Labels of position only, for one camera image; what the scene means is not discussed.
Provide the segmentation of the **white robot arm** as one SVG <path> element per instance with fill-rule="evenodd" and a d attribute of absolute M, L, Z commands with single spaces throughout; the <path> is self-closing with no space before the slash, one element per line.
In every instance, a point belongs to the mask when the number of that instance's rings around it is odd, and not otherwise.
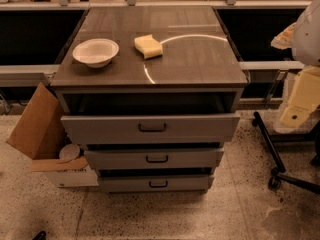
<path fill-rule="evenodd" d="M 271 46 L 290 48 L 295 60 L 320 66 L 320 0 L 313 0 L 295 23 L 273 38 Z"/>

